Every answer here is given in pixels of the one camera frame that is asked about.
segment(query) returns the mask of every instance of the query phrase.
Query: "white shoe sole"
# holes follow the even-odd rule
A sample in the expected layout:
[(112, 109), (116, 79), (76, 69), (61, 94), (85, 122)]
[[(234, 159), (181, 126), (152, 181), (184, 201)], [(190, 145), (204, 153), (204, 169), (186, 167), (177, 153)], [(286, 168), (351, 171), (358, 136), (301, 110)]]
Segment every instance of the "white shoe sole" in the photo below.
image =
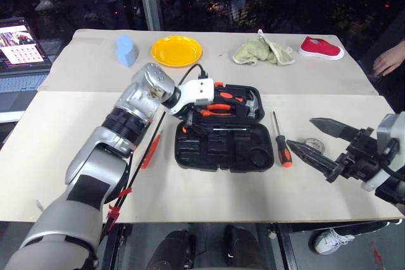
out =
[(344, 50), (339, 46), (338, 46), (338, 48), (340, 49), (340, 52), (338, 55), (334, 55), (334, 56), (325, 55), (322, 53), (307, 52), (307, 51), (304, 51), (303, 49), (301, 49), (301, 47), (299, 47), (298, 53), (302, 56), (307, 56), (307, 57), (319, 57), (319, 58), (323, 58), (323, 59), (327, 59), (327, 60), (339, 60), (340, 58), (342, 58), (344, 56)]

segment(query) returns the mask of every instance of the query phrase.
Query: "laptop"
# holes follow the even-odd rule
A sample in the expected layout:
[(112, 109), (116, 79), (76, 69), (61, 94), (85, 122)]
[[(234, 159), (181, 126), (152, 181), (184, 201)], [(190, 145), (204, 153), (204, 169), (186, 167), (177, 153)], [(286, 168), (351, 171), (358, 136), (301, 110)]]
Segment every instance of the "laptop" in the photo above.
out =
[(24, 18), (0, 20), (0, 113), (26, 110), (51, 66)]

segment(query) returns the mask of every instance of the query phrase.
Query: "green towel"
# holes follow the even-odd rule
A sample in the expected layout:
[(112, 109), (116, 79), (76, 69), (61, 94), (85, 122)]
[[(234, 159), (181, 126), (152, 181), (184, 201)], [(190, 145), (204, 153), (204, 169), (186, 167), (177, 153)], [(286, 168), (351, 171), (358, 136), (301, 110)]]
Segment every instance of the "green towel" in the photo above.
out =
[(258, 60), (262, 60), (282, 66), (295, 62), (291, 56), (292, 49), (290, 47), (283, 49), (279, 44), (270, 42), (262, 30), (259, 30), (258, 34), (258, 39), (250, 40), (236, 50), (233, 56), (236, 63), (256, 65)]

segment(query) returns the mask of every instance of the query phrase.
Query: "yellow plate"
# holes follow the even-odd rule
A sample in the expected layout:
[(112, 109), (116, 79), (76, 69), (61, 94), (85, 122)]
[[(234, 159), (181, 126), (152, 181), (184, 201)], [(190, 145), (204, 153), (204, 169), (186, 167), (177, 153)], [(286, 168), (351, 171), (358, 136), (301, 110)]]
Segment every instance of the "yellow plate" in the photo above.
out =
[(155, 42), (153, 57), (166, 66), (187, 66), (195, 63), (203, 53), (198, 41), (186, 36), (169, 36)]

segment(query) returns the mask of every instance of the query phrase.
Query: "tool kit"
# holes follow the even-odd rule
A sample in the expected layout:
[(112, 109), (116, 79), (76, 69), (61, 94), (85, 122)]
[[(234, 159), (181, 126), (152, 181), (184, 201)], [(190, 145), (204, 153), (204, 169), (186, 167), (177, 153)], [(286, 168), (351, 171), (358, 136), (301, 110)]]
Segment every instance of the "tool kit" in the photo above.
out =
[(215, 83), (212, 104), (193, 105), (178, 124), (175, 159), (183, 168), (265, 171), (274, 163), (265, 112), (254, 87)]

